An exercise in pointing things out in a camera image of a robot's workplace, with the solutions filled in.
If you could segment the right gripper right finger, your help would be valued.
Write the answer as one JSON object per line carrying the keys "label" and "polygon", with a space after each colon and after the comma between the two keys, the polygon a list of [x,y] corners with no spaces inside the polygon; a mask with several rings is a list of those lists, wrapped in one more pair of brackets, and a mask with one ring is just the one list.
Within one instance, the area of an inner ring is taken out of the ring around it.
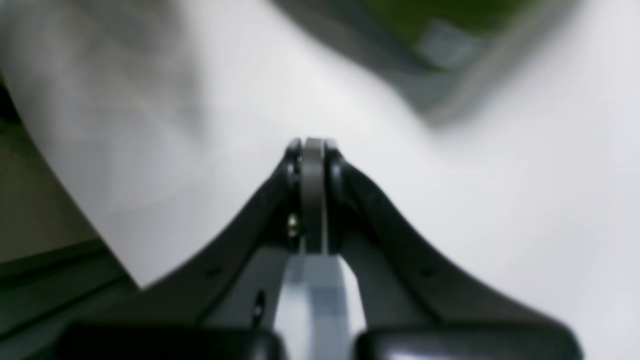
{"label": "right gripper right finger", "polygon": [[502,294],[428,243],[325,143],[327,249],[358,282],[355,360],[582,360],[562,322]]}

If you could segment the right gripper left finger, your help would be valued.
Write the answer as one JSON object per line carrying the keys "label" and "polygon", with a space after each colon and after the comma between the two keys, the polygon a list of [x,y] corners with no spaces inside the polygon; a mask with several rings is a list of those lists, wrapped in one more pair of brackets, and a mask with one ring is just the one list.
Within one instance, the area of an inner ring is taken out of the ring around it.
{"label": "right gripper left finger", "polygon": [[74,321],[57,360],[285,360],[274,330],[292,255],[323,248],[324,143],[294,139],[222,233],[139,294]]}

